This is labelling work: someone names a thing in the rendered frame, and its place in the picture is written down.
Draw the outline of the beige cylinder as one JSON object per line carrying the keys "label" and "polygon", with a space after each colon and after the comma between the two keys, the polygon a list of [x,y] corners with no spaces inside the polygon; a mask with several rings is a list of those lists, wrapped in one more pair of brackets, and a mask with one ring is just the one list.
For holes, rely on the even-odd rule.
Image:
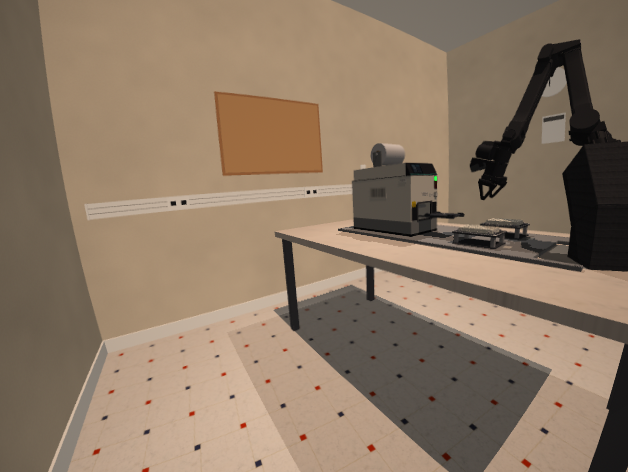
{"label": "beige cylinder", "polygon": [[371,161],[373,162],[373,152],[382,151],[382,166],[390,164],[400,164],[404,161],[405,150],[401,145],[375,144],[371,150]]}

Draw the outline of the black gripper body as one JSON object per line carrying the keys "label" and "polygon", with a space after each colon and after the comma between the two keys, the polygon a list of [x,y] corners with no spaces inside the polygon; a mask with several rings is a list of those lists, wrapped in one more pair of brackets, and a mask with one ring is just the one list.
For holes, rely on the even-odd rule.
{"label": "black gripper body", "polygon": [[[495,181],[499,181],[499,179],[500,179],[500,181],[497,182],[497,183],[500,183],[500,184],[507,183],[507,177],[504,176],[504,173],[506,171],[506,168],[507,168],[508,164],[502,163],[501,165],[499,165],[499,162],[495,162],[495,161],[492,161],[492,162],[497,163],[495,171],[493,173],[493,176],[487,175],[487,174],[483,174],[481,179],[479,179],[479,181],[483,181],[483,182],[486,182],[486,183],[492,183],[489,179],[495,180]],[[494,178],[492,178],[492,177],[494,177]],[[487,182],[487,180],[489,180],[489,182]]]}

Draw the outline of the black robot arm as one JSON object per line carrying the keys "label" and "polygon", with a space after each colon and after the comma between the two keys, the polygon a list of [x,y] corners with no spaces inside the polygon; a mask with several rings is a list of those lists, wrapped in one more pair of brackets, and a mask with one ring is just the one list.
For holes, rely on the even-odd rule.
{"label": "black robot arm", "polygon": [[[606,128],[605,121],[601,122],[599,112],[593,109],[580,39],[557,44],[546,44],[541,48],[537,59],[538,62],[533,76],[512,121],[503,133],[504,136],[502,136],[501,142],[483,141],[476,150],[477,158],[471,159],[471,172],[485,169],[484,174],[493,176],[497,163],[491,160],[499,162],[499,165],[509,163],[511,155],[523,144],[530,121],[548,83],[549,76],[553,77],[554,70],[563,66],[563,59],[572,113],[569,121],[569,135],[571,138],[569,141],[578,146],[621,142],[621,140],[612,138],[612,135]],[[496,150],[496,148],[498,149]],[[488,166],[486,166],[487,163]]]}

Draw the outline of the white multiwell plate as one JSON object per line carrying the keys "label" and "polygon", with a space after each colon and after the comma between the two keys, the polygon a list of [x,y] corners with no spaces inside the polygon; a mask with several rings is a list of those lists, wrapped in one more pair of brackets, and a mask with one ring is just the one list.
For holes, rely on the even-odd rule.
{"label": "white multiwell plate", "polygon": [[[478,226],[478,227],[476,227],[476,226]],[[468,227],[468,225],[461,226],[461,227],[459,227],[458,231],[460,231],[460,229],[462,229],[463,232],[473,232],[473,233],[483,233],[483,234],[488,234],[488,231],[489,231],[490,234],[493,234],[494,231],[497,233],[497,232],[499,232],[499,229],[500,229],[500,227],[493,227],[493,226],[483,226],[482,227],[480,225],[475,225],[475,226],[474,225],[470,225],[469,227],[471,227],[471,228],[467,228],[467,227]],[[488,227],[490,227],[490,228],[488,228]]]}
{"label": "white multiwell plate", "polygon": [[487,223],[490,224],[496,224],[496,225],[509,225],[511,226],[513,225],[522,225],[524,222],[523,220],[514,220],[514,219],[499,219],[499,218],[493,218],[493,219],[489,219],[486,220]]}

